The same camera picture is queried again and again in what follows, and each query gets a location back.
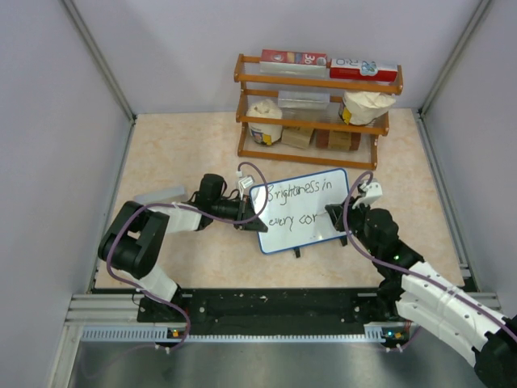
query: cardboard box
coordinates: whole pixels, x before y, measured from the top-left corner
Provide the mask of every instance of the cardboard box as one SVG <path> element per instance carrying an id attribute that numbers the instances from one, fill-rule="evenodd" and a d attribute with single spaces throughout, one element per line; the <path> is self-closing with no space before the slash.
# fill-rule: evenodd
<path id="1" fill-rule="evenodd" d="M 307 149 L 314 129 L 306 127 L 284 127 L 282 143 L 288 146 Z"/>
<path id="2" fill-rule="evenodd" d="M 262 50 L 260 71 L 263 73 L 326 76 L 326 54 Z"/>
<path id="3" fill-rule="evenodd" d="M 328 150 L 357 151 L 361 134 L 353 132 L 327 131 L 319 129 L 316 133 L 316 147 Z"/>
<path id="4" fill-rule="evenodd" d="M 331 78 L 393 82 L 397 73 L 398 65 L 395 62 L 334 58 L 330 63 Z"/>

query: whiteboard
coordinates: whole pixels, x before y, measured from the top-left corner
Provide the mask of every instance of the whiteboard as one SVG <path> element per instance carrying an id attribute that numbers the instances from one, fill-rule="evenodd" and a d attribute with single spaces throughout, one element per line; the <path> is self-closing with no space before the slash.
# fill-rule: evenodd
<path id="1" fill-rule="evenodd" d="M 267 206 L 259 218 L 268 231 L 258 232 L 264 254 L 345 235 L 333 227 L 325 211 L 326 205 L 341 204 L 347 198 L 348 176 L 342 168 L 270 182 L 267 188 Z M 263 184 L 250 189 L 255 211 L 263 207 L 265 195 Z"/>

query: beige tabletop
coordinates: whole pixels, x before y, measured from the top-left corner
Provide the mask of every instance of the beige tabletop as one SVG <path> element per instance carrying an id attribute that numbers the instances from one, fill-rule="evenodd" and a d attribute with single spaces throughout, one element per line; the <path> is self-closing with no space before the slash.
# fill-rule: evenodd
<path id="1" fill-rule="evenodd" d="M 379 166 L 375 171 L 384 195 L 374 206 L 388 209 L 399 225 L 400 237 L 438 272 L 462 285 L 413 114 L 410 109 L 393 109 L 389 120 L 389 135 L 379 139 Z M 126 200 L 138 194 L 183 184 L 191 195 L 206 173 L 224 176 L 232 187 L 237 164 L 242 160 L 254 162 L 268 181 L 334 168 L 239 158 L 236 149 L 240 131 L 232 112 L 138 116 L 115 214 Z M 353 158 L 366 158 L 366 148 L 362 145 Z M 361 172 L 347 169 L 350 184 Z M 259 180 L 251 169 L 246 173 Z M 366 287 L 377 286 L 382 280 L 367 259 L 352 246 L 341 247 L 338 240 L 303 247 L 299 259 L 293 251 L 264 255 L 255 232 L 237 231 L 218 222 L 201 232 L 167 235 L 158 263 L 187 288 Z M 110 278 L 101 263 L 95 286 L 124 285 Z"/>

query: wooden shelf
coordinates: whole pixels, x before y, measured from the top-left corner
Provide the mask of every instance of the wooden shelf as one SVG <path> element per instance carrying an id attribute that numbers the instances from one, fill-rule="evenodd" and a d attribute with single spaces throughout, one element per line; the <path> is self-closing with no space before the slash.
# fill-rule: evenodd
<path id="1" fill-rule="evenodd" d="M 337 80 L 331 78 L 302 78 L 302 77 L 284 77 L 267 74 L 247 74 L 245 72 L 246 63 L 260 63 L 260 57 L 247 57 L 239 54 L 235 71 L 233 72 L 233 80 L 241 83 L 241 96 L 237 106 L 236 120 L 242 123 L 241 137 L 237 146 L 238 156 L 249 158 L 266 158 L 274 160 L 285 160 L 290 162 L 302 162 L 311 164 L 322 164 L 338 167 L 352 167 L 360 169 L 375 170 L 377 167 L 377 143 L 379 136 L 386 136 L 389 132 L 389 114 L 375 119 L 368 125 L 347 125 L 339 122 L 321 122 L 321 121 L 306 121 L 306 120 L 290 120 L 290 119 L 268 119 L 260 117 L 250 117 L 246 115 L 248 110 L 248 98 L 250 96 L 262 96 L 277 98 L 279 92 L 272 90 L 249 89 L 248 82 L 278 84 L 278 85 L 293 85 L 293 86 L 309 86 L 331 88 L 349 91 L 374 91 L 380 93 L 387 93 L 392 95 L 399 95 L 402 93 L 403 78 L 402 68 L 398 66 L 397 78 L 391 83 L 378 82 L 357 82 L 347 80 Z M 332 95 L 330 97 L 331 103 L 341 103 L 341 96 Z M 370 161 L 358 162 L 354 160 L 343 160 L 342 158 L 321 158 L 315 156 L 304 156 L 300 154 L 281 154 L 279 152 L 265 152 L 261 150 L 245 150 L 246 137 L 249 136 L 248 123 L 259 124 L 279 124 L 289 127 L 309 127 L 314 129 L 326 129 L 330 131 L 342 131 L 362 133 L 369 136 L 370 140 Z"/>
<path id="2" fill-rule="evenodd" d="M 280 85 L 297 85 L 311 87 L 328 87 L 331 89 L 346 89 L 349 91 L 378 91 L 380 93 L 388 93 L 391 95 L 399 95 L 402 93 L 404 82 L 402 79 L 402 67 L 398 66 L 397 78 L 391 83 L 378 82 L 357 82 L 335 78 L 302 78 L 297 76 L 285 77 L 268 74 L 246 74 L 244 72 L 245 63 L 260 63 L 260 57 L 247 57 L 239 54 L 235 71 L 233 72 L 233 80 L 235 82 L 258 82 L 258 83 L 276 83 Z"/>
<path id="3" fill-rule="evenodd" d="M 307 150 L 296 149 L 294 147 L 290 147 L 288 145 L 283 144 L 274 144 L 271 146 L 265 145 L 255 145 L 254 141 L 251 139 L 249 135 L 249 129 L 247 123 L 242 123 L 241 136 L 239 138 L 238 146 L 237 146 L 237 155 L 245 158 L 262 158 L 262 159 L 270 159 L 270 160 L 284 160 L 288 162 L 300 162 L 300 163 L 310 163 L 310 164 L 320 164 L 324 166 L 337 166 L 337 167 L 350 167 L 350 168 L 359 168 L 362 170 L 375 170 L 377 168 L 377 135 L 369 135 L 369 155 L 370 160 L 368 161 L 358 161 L 358 160 L 346 160 L 344 158 L 336 158 L 334 155 L 336 154 L 348 154 L 348 153 L 356 153 L 357 151 L 337 151 L 337 150 L 319 150 L 318 156 L 304 156 Z M 278 147 L 282 147 L 283 150 L 289 149 L 286 153 L 278 152 Z"/>
<path id="4" fill-rule="evenodd" d="M 247 96 L 260 95 L 264 97 L 278 97 L 278 91 L 261 91 L 254 89 L 245 89 L 241 92 L 241 98 L 237 108 L 236 120 L 238 123 L 260 123 L 260 124 L 278 124 L 287 127 L 310 127 L 314 129 L 328 129 L 330 131 L 355 132 L 366 133 L 369 135 L 386 136 L 389 131 L 389 115 L 388 113 L 375 119 L 368 125 L 347 125 L 344 123 L 324 123 L 321 121 L 304 121 L 304 120 L 286 120 L 286 119 L 268 119 L 263 117 L 246 116 L 247 111 Z M 330 99 L 332 103 L 340 103 L 341 99 L 337 96 L 332 96 Z"/>

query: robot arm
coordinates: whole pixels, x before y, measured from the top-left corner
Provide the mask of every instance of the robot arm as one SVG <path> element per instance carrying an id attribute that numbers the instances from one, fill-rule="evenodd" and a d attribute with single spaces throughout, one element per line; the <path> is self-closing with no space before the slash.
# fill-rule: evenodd
<path id="1" fill-rule="evenodd" d="M 375 180 L 359 186 L 359 196 L 348 205 L 349 230 L 376 259 L 408 269 L 410 273 L 374 262 L 384 280 L 377 292 L 376 305 L 360 309 L 362 319 L 368 321 L 374 311 L 375 314 L 380 311 L 388 320 L 409 319 L 461 354 L 488 387 L 517 386 L 517 343 L 501 328 L 504 326 L 517 334 L 517 316 L 510 320 L 445 280 L 399 239 L 398 225 L 388 210 L 370 208 L 381 196 L 382 190 Z M 343 206 L 326 206 L 339 231 L 344 231 Z M 443 289 L 423 278 L 437 281 Z"/>
<path id="2" fill-rule="evenodd" d="M 179 286 L 171 280 L 157 265 L 158 254 L 165 234 L 180 231 L 203 230 L 212 223 L 210 217 L 193 210 L 200 210 L 214 217 L 232 221 L 252 218 L 255 213 L 246 188 L 253 184 L 248 175 L 240 177 L 237 182 L 239 195 L 225 197 L 226 182 L 223 177 L 206 174 L 200 183 L 200 189 L 192 198 L 176 207 L 146 209 L 131 223 L 115 248 L 111 265 L 124 272 L 125 276 L 140 285 L 151 294 L 166 301 L 179 302 Z M 98 256 L 106 261 L 116 235 L 123 229 L 126 221 L 143 205 L 128 201 L 117 214 L 107 233 L 99 244 Z M 235 225 L 239 230 L 267 232 L 267 226 L 259 218 L 246 224 Z"/>

